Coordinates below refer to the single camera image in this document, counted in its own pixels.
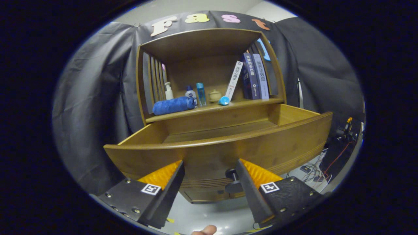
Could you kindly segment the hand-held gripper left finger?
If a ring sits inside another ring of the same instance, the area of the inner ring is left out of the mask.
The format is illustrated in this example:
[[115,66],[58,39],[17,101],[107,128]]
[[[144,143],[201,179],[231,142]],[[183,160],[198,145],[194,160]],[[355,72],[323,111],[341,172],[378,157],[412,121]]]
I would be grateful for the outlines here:
[[127,219],[161,229],[185,175],[184,162],[173,162],[139,180],[126,178],[98,200]]

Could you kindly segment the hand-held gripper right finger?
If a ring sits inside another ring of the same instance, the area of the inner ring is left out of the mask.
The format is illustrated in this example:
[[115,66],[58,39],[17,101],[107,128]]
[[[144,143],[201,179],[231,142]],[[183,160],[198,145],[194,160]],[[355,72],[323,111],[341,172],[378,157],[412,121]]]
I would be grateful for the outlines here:
[[237,160],[235,170],[260,228],[285,226],[325,199],[296,177],[282,178],[244,159]]

